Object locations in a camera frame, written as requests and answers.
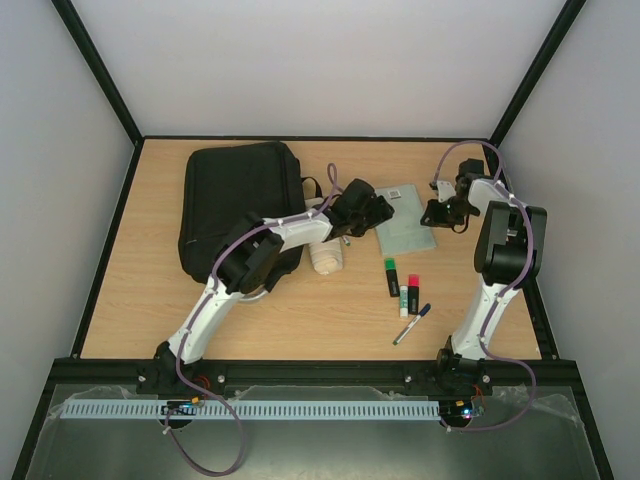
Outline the grey notebook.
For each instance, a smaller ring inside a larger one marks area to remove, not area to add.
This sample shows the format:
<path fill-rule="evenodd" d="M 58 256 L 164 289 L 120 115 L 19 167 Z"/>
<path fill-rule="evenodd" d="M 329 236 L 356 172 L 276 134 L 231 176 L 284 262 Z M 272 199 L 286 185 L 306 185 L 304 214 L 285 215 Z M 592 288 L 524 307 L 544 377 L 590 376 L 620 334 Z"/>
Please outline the grey notebook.
<path fill-rule="evenodd" d="M 436 248 L 431 229 L 420 223 L 425 207 L 414 184 L 378 188 L 376 194 L 394 209 L 392 218 L 375 228 L 384 256 L 394 257 Z"/>

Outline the cream fabric pencil case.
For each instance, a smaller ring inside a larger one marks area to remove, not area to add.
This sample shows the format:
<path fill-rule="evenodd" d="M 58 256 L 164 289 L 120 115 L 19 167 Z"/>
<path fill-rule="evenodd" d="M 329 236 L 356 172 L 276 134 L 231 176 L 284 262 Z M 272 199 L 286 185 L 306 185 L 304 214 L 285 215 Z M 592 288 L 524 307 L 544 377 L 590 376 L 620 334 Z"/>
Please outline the cream fabric pencil case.
<path fill-rule="evenodd" d="M 314 270 L 320 275 L 330 275 L 343 269 L 342 241 L 332 239 L 307 245 Z"/>

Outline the black student backpack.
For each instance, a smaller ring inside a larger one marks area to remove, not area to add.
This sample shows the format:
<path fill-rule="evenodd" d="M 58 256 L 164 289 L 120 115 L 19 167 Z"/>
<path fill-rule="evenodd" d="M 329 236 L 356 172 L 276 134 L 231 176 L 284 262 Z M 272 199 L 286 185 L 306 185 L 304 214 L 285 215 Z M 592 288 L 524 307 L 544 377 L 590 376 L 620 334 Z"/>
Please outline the black student backpack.
<path fill-rule="evenodd" d="M 249 212 L 261 218 L 303 213 L 305 179 L 300 161 L 281 142 L 193 152 L 177 244 L 183 271 L 206 283 L 224 237 Z"/>

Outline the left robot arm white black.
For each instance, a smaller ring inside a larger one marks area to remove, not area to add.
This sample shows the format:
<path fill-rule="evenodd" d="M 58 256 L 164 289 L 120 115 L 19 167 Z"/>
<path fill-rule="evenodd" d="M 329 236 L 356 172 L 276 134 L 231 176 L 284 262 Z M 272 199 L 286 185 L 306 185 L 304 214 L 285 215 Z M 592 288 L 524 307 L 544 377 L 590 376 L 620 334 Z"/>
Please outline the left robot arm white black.
<path fill-rule="evenodd" d="M 184 374 L 202 360 L 225 317 L 242 299 L 266 285 L 281 253 L 345 235 L 362 237 L 394 215 L 391 204 L 361 179 L 302 213 L 280 218 L 245 214 L 225 237 L 205 288 L 180 328 L 161 343 L 153 369 L 141 383 L 154 393 L 178 393 L 204 388 Z"/>

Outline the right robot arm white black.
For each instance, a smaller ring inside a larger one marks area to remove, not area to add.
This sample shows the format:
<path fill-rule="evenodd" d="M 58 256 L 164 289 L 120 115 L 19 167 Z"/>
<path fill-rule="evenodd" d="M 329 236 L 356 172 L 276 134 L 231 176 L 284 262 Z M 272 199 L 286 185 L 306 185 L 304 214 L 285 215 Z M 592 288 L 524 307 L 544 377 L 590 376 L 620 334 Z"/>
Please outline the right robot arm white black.
<path fill-rule="evenodd" d="M 466 230 L 471 217 L 483 219 L 473 261 L 479 286 L 433 373 L 442 391 L 467 393 L 483 382 L 487 350 L 507 306 L 540 270 L 547 212 L 519 201 L 477 159 L 459 165 L 454 183 L 436 180 L 431 188 L 438 197 L 428 201 L 421 225 Z"/>

